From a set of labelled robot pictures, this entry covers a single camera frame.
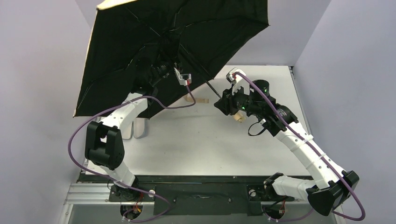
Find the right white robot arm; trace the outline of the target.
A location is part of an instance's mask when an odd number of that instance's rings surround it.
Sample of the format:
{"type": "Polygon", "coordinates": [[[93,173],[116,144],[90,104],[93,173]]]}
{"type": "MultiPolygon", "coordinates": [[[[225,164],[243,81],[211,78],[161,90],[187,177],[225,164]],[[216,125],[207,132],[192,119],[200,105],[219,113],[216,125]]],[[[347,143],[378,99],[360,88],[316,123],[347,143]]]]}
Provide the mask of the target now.
{"type": "Polygon", "coordinates": [[[317,213],[328,216],[351,196],[345,185],[355,189],[359,176],[354,171],[345,171],[318,147],[297,116],[270,95],[266,80],[253,83],[267,101],[253,86],[249,87],[249,94],[245,94],[241,86],[232,86],[223,91],[214,106],[225,115],[243,111],[247,116],[255,116],[264,131],[283,143],[311,175],[311,180],[304,180],[275,173],[264,181],[264,190],[270,199],[288,196],[308,201],[317,213]]]}

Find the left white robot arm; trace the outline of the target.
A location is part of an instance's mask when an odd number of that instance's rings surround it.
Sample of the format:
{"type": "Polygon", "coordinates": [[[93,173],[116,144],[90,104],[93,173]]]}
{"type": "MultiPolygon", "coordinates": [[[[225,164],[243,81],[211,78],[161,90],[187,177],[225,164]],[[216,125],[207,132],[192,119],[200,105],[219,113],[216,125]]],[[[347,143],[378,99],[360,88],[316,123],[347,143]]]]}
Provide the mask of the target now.
{"type": "Polygon", "coordinates": [[[91,121],[86,130],[85,157],[99,166],[114,182],[115,193],[127,200],[140,196],[138,178],[124,162],[125,134],[133,135],[133,122],[146,110],[157,93],[156,85],[169,75],[180,76],[175,64],[141,65],[137,86],[121,103],[100,121],[91,121]]]}

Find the purple zippered umbrella case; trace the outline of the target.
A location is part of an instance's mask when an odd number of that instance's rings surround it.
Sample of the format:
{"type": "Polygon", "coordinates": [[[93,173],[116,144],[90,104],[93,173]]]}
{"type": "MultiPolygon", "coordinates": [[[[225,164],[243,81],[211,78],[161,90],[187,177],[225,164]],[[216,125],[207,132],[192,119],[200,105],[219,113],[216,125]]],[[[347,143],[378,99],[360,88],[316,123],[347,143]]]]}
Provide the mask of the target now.
{"type": "Polygon", "coordinates": [[[149,120],[144,118],[136,118],[126,127],[121,129],[122,139],[142,139],[149,133],[149,120]]]}

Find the beige umbrella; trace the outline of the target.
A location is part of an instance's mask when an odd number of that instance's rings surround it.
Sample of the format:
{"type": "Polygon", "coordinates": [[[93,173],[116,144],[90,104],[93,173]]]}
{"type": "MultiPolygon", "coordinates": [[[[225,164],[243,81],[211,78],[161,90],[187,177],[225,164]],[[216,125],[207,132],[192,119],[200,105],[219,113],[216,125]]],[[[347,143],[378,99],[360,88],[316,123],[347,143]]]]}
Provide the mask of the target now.
{"type": "MultiPolygon", "coordinates": [[[[265,0],[105,0],[96,7],[74,116],[121,105],[137,86],[140,60],[175,64],[194,90],[269,26],[265,0]]],[[[156,85],[140,117],[151,118],[187,94],[175,75],[156,85]]]]}

